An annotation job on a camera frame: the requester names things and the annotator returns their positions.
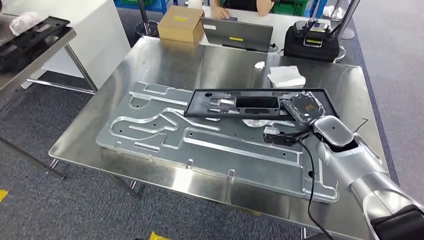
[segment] person's hand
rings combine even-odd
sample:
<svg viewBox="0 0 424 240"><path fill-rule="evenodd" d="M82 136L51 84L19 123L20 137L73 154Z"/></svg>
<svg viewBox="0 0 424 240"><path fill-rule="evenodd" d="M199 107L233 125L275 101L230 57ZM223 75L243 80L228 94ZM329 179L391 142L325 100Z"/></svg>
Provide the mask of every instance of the person's hand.
<svg viewBox="0 0 424 240"><path fill-rule="evenodd" d="M220 7L220 6L214 6L212 9L212 16L216 19L228 19L230 18L230 13L228 10Z"/></svg>

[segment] laptop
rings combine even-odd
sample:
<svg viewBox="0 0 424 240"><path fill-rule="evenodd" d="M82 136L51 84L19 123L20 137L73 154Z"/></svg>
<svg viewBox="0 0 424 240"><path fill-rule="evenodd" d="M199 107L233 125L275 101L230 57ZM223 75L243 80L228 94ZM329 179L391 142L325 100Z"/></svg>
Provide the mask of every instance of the laptop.
<svg viewBox="0 0 424 240"><path fill-rule="evenodd" d="M272 26L201 17L207 41L226 47L268 53Z"/></svg>

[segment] cardboard box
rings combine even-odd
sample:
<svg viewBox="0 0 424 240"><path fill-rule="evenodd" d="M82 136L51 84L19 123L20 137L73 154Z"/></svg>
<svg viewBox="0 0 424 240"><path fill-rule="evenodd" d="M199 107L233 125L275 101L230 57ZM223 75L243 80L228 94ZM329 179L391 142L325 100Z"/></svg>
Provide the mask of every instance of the cardboard box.
<svg viewBox="0 0 424 240"><path fill-rule="evenodd" d="M161 39L197 43L203 37L200 17L202 9L172 6L163 16L157 29Z"/></svg>

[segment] aluminum fixture plate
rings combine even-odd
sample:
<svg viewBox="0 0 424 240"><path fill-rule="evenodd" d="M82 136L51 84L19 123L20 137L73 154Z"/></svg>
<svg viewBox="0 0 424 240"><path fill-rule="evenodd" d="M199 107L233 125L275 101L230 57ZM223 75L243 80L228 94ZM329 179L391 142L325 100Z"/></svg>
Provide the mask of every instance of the aluminum fixture plate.
<svg viewBox="0 0 424 240"><path fill-rule="evenodd" d="M304 150L299 145L285 147L263 141L266 126L297 132L291 122L267 121L266 126L250 127L239 119L186 118L184 110L192 94L135 83L101 129L97 143L176 168L231 178L233 183L309 198L311 162ZM333 203L339 198L337 179L318 159L317 142L314 137L303 141L311 150L316 169L313 200Z"/></svg>

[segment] green crate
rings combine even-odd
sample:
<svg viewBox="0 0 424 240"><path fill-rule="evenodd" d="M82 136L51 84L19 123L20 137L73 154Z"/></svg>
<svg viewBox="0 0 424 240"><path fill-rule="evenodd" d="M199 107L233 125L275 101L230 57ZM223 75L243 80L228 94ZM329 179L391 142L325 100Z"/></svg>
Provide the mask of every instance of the green crate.
<svg viewBox="0 0 424 240"><path fill-rule="evenodd" d="M144 6L150 6L152 5L154 0L143 0ZM138 5L137 0L121 0L121 3L123 4L129 4L129 5Z"/></svg>
<svg viewBox="0 0 424 240"><path fill-rule="evenodd" d="M276 3L272 12L275 14L289 14L303 16L308 0L283 0Z"/></svg>

